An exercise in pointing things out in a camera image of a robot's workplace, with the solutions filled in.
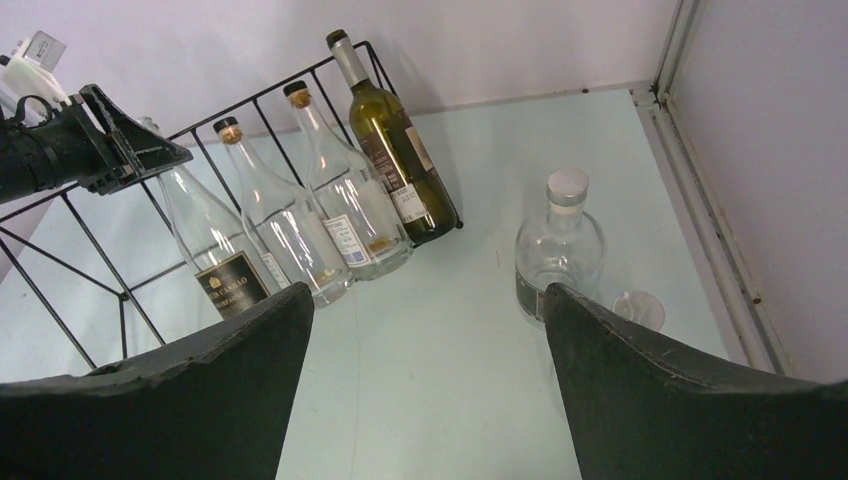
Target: green wine bottle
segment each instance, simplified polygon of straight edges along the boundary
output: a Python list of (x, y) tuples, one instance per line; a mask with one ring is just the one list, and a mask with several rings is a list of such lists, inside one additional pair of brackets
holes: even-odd
[(400, 100), (368, 78), (344, 30), (327, 35), (351, 91), (350, 125), (415, 245), (457, 226), (459, 216)]

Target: silver bottle cap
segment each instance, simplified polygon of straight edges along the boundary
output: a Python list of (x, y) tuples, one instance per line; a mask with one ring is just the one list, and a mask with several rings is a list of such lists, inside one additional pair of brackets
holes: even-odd
[(327, 46), (336, 58), (348, 86), (353, 87), (368, 79), (368, 73), (344, 30), (336, 30), (327, 35)]
[(586, 201), (589, 176), (577, 167), (563, 167), (548, 177), (548, 200), (560, 207), (576, 207)]

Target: table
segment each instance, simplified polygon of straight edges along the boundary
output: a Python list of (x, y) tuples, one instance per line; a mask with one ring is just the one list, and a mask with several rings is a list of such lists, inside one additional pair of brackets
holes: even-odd
[[(579, 478), (550, 352), (514, 299), (515, 234), (544, 206), (551, 171), (577, 165), (589, 175), (586, 210), (608, 242), (602, 291), (652, 293), (666, 310), (662, 333), (728, 356), (630, 95), (547, 97), (413, 122), (465, 228), (316, 313), (278, 477)], [(282, 140), (302, 166), (303, 138)], [(268, 139), (255, 143), (281, 168)], [(223, 158), (220, 146), (209, 150)], [(222, 193), (202, 160), (191, 164)], [(106, 198), (78, 189), (72, 199), (128, 283), (179, 260), (140, 189)], [(61, 202), (32, 241), (117, 287)], [(114, 297), (35, 252), (20, 259), (95, 362), (120, 359)], [(218, 319), (186, 268), (138, 295), (168, 341)], [(0, 380), (88, 370), (17, 273), (0, 304)], [(138, 313), (125, 312), (129, 353), (155, 348)]]

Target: black metal wire rack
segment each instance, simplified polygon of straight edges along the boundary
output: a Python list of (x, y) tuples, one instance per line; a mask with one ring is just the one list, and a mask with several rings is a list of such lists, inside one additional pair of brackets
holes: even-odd
[[(363, 41), (363, 42), (359, 42), (356, 45), (354, 45), (354, 48), (357, 49), (357, 50), (364, 48), (366, 50), (367, 55), (368, 55), (368, 59), (370, 60), (370, 63), (371, 63), (371, 68), (373, 70), (374, 78), (376, 78), (378, 85), (381, 88), (388, 88), (389, 90), (392, 91), (392, 93), (397, 95), (397, 92), (395, 91), (394, 85), (392, 85), (391, 80), (389, 79), (388, 75), (386, 74), (386, 71), (383, 68), (382, 63), (380, 62), (380, 59), (377, 57), (377, 54), (374, 52), (374, 48), (371, 46), (371, 44), (367, 41)], [(227, 184), (226, 180), (224, 180), (223, 175), (221, 175), (221, 172), (218, 169), (218, 166), (215, 164), (215, 161), (212, 159), (212, 156), (209, 154), (209, 152), (206, 148), (206, 145), (203, 143), (203, 141), (200, 139), (200, 136), (197, 134), (197, 131), (198, 131), (199, 128), (212, 124), (215, 120), (217, 120), (220, 117), (223, 117), (224, 115), (227, 115), (228, 113), (232, 112), (233, 110), (236, 110), (236, 109), (243, 107), (245, 105), (252, 104), (253, 108), (256, 110), (256, 113), (259, 114), (259, 118), (262, 120), (262, 123), (264, 124), (268, 135), (273, 139), (274, 144), (276, 145), (280, 154), (282, 154), (283, 158), (285, 159), (286, 165), (288, 166), (289, 170), (291, 170), (291, 173), (294, 176), (294, 179), (299, 184), (303, 185), (303, 181), (301, 180), (300, 176), (298, 176), (297, 171), (295, 170), (294, 166), (292, 165), (292, 162), (289, 159), (289, 156), (286, 153), (285, 149), (283, 148), (282, 143), (280, 142), (279, 138), (277, 137), (277, 134), (271, 128), (271, 124), (268, 122), (268, 118), (266, 117), (265, 112), (262, 110), (262, 107), (260, 107), (259, 100), (262, 99), (263, 97), (267, 96), (267, 95), (275, 93), (277, 90), (281, 90), (284, 85), (286, 85), (286, 84), (288, 84), (288, 83), (290, 83), (294, 80), (302, 79), (302, 78), (305, 78), (305, 77), (310, 77), (312, 82), (318, 87), (318, 90), (320, 91), (321, 96), (324, 98), (324, 101), (326, 102), (327, 106), (329, 107), (330, 113), (333, 115), (333, 119), (336, 121), (336, 123), (341, 128), (341, 131), (342, 131), (342, 134), (344, 135), (345, 140), (347, 140), (348, 143), (353, 145), (353, 142), (351, 140), (351, 136), (348, 133), (348, 130), (345, 127), (345, 125), (342, 123), (341, 117), (339, 117), (338, 110), (337, 110), (336, 106), (333, 105), (333, 102), (330, 100), (330, 97), (327, 95), (327, 92), (324, 88), (324, 84), (321, 82), (321, 79), (318, 75), (318, 70), (321, 67), (327, 65), (328, 63), (330, 63), (332, 61), (333, 61), (333, 57), (327, 57), (324, 60), (322, 60), (322, 61), (320, 61), (320, 62), (318, 62), (318, 63), (316, 63), (316, 64), (314, 64), (314, 65), (312, 65), (312, 66), (310, 66), (306, 69), (303, 69), (300, 72), (297, 72), (296, 74), (294, 74), (290, 77), (287, 77), (287, 78), (285, 78), (285, 79), (263, 89), (260, 92), (257, 92), (255, 94), (239, 101), (239, 102), (234, 103), (233, 105), (230, 105), (229, 107), (227, 107), (227, 108), (225, 108), (225, 109), (223, 109), (219, 112), (216, 112), (216, 113), (204, 118), (203, 120), (195, 123), (194, 125), (191, 125), (189, 127), (186, 127), (184, 129), (180, 130), (179, 132), (175, 133), (174, 135), (171, 135), (169, 137), (169, 139), (179, 140), (179, 139), (186, 137), (187, 135), (191, 136), (191, 138), (197, 144), (197, 147), (202, 152), (206, 161), (209, 163), (209, 166), (212, 168), (212, 171), (215, 173), (215, 176), (217, 177), (218, 181), (223, 186), (224, 191), (226, 192), (227, 196), (233, 202), (233, 205), (236, 207), (236, 209), (239, 210), (239, 212), (240, 212), (241, 208), (239, 206), (239, 202), (236, 200), (235, 195), (233, 195), (233, 192), (230, 189), (230, 186)], [(71, 190), (74, 190), (76, 188), (79, 188), (79, 185), (74, 184), (74, 185), (70, 185), (70, 186), (58, 189), (58, 190), (52, 192), (51, 194), (49, 194), (45, 197), (42, 197), (42, 198), (40, 198), (40, 199), (22, 207), (22, 208), (19, 208), (18, 210), (15, 210), (12, 213), (9, 213), (8, 215), (0, 217), (0, 233), (2, 233), (3, 235), (5, 235), (5, 236), (7, 236), (11, 239), (13, 239), (16, 242), (19, 242), (20, 244), (22, 244), (24, 246), (24, 248), (29, 248), (29, 249), (31, 249), (35, 252), (38, 252), (39, 254), (41, 254), (44, 257), (52, 260), (56, 264), (61, 265), (62, 267), (68, 269), (69, 271), (75, 273), (76, 275), (79, 275), (81, 278), (87, 280), (91, 284), (96, 285), (97, 287), (99, 287), (99, 288), (101, 288), (101, 289), (103, 289), (103, 290), (105, 290), (105, 291), (107, 291), (107, 292), (109, 292), (109, 293), (111, 293), (112, 295), (115, 296), (116, 301), (117, 301), (118, 314), (119, 314), (118, 315), (119, 328), (121, 330), (121, 351), (122, 351), (124, 359), (127, 358), (127, 325), (126, 325), (126, 317), (125, 317), (125, 304), (126, 304), (126, 302), (130, 302), (136, 308), (136, 310), (138, 311), (142, 320), (147, 325), (147, 327), (150, 329), (151, 333), (156, 338), (156, 341), (159, 343), (159, 345), (165, 345), (166, 342), (165, 342), (164, 338), (162, 338), (162, 335), (159, 333), (159, 330), (156, 328), (156, 325), (154, 324), (153, 319), (151, 319), (148, 316), (148, 314), (144, 311), (144, 308), (139, 303), (134, 292), (137, 291), (139, 288), (141, 288), (145, 285), (148, 285), (152, 282), (155, 282), (156, 280), (164, 277), (165, 275), (168, 275), (169, 273), (177, 270), (178, 268), (185, 265), (185, 262), (179, 262), (179, 263), (177, 263), (177, 264), (175, 264), (171, 267), (166, 268), (165, 270), (163, 270), (161, 272), (156, 273), (155, 275), (152, 275), (149, 278), (146, 278), (145, 280), (142, 280), (141, 282), (138, 282), (134, 285), (129, 285), (124, 280), (124, 278), (121, 276), (121, 274), (118, 272), (118, 269), (115, 267), (115, 263), (106, 255), (106, 252), (103, 250), (102, 246), (97, 241), (97, 239), (94, 237), (94, 235), (92, 234), (88, 225), (86, 225), (85, 221), (80, 216), (77, 208), (74, 206), (74, 204), (68, 198), (68, 192), (70, 192)], [(165, 226), (170, 231), (171, 225), (170, 225), (170, 222), (168, 221), (168, 217), (165, 214), (164, 210), (162, 209), (162, 206), (159, 205), (159, 202), (156, 200), (156, 198), (154, 198), (154, 196), (151, 193), (150, 188), (147, 186), (147, 184), (145, 182), (142, 182), (139, 185), (133, 186), (133, 187), (130, 187), (130, 188), (142, 188), (142, 189), (144, 189), (145, 194), (150, 199), (150, 202), (153, 204), (153, 207), (156, 209), (156, 212), (158, 213), (159, 217), (162, 219), (162, 221), (165, 223)], [(38, 205), (42, 205), (42, 204), (49, 202), (49, 201), (51, 201), (55, 198), (60, 198), (62, 200), (62, 202), (65, 204), (65, 206), (68, 208), (71, 215), (74, 217), (74, 219), (79, 224), (82, 231), (85, 233), (85, 236), (88, 238), (88, 240), (91, 242), (94, 249), (97, 251), (97, 254), (100, 256), (100, 258), (106, 264), (106, 266), (108, 267), (111, 274), (115, 277), (115, 280), (118, 282), (118, 285), (120, 285), (119, 290), (116, 290), (112, 287), (109, 287), (108, 285), (105, 285), (103, 282), (95, 279), (94, 277), (83, 272), (79, 268), (74, 267), (73, 265), (69, 264), (68, 262), (66, 262), (66, 261), (62, 260), (61, 258), (51, 254), (50, 252), (48, 252), (48, 251), (44, 250), (43, 248), (33, 244), (29, 240), (21, 237), (20, 235), (15, 234), (11, 230), (9, 230), (9, 229), (7, 229), (6, 227), (3, 226), (3, 223), (6, 222), (7, 220), (12, 219), (14, 217), (17, 217), (18, 215), (21, 215), (21, 214), (23, 214), (23, 213), (25, 213), (29, 210), (32, 210), (33, 208), (37, 207)], [(44, 306), (44, 308), (47, 309), (47, 312), (50, 314), (50, 316), (53, 318), (53, 320), (56, 322), (56, 324), (59, 326), (59, 328), (65, 334), (65, 336), (68, 338), (68, 340), (73, 344), (74, 348), (76, 348), (77, 352), (79, 352), (79, 354), (82, 356), (82, 358), (88, 364), (88, 366), (91, 367), (92, 369), (97, 368), (97, 365), (91, 359), (91, 356), (88, 354), (88, 352), (85, 350), (85, 348), (82, 346), (82, 344), (77, 340), (77, 338), (74, 336), (74, 334), (68, 328), (67, 324), (62, 319), (62, 316), (59, 315), (59, 313), (56, 311), (56, 309), (51, 305), (50, 301), (44, 295), (41, 288), (39, 288), (38, 285), (35, 284), (32, 277), (27, 273), (27, 271), (24, 269), (24, 267), (21, 265), (21, 263), (15, 257), (15, 255), (12, 253), (11, 249), (9, 248), (9, 246), (6, 243), (6, 240), (4, 238), (2, 238), (2, 235), (0, 235), (0, 249), (2, 249), (3, 252), (6, 254), (6, 256), (9, 257), (9, 261), (11, 262), (12, 266), (21, 275), (21, 277), (27, 283), (27, 285), (29, 285), (29, 287), (35, 293), (36, 297), (38, 297), (38, 300), (41, 302), (41, 304)]]

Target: wine bottle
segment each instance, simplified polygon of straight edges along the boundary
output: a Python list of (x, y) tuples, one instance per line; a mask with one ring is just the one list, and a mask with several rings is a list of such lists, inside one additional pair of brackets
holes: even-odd
[(449, 232), (459, 217), (415, 127), (391, 92), (377, 88), (344, 30), (327, 35), (353, 92), (350, 126), (416, 245)]
[(312, 152), (306, 186), (348, 267), (357, 280), (396, 270), (412, 254), (412, 244), (368, 159), (330, 129), (304, 82), (290, 83), (283, 92)]
[(225, 320), (288, 286), (270, 253), (251, 244), (238, 217), (185, 167), (156, 178), (177, 247)]
[(306, 190), (268, 168), (242, 134), (235, 117), (213, 125), (238, 172), (241, 218), (253, 244), (267, 249), (290, 282), (304, 282), (317, 308), (342, 297), (353, 284)]

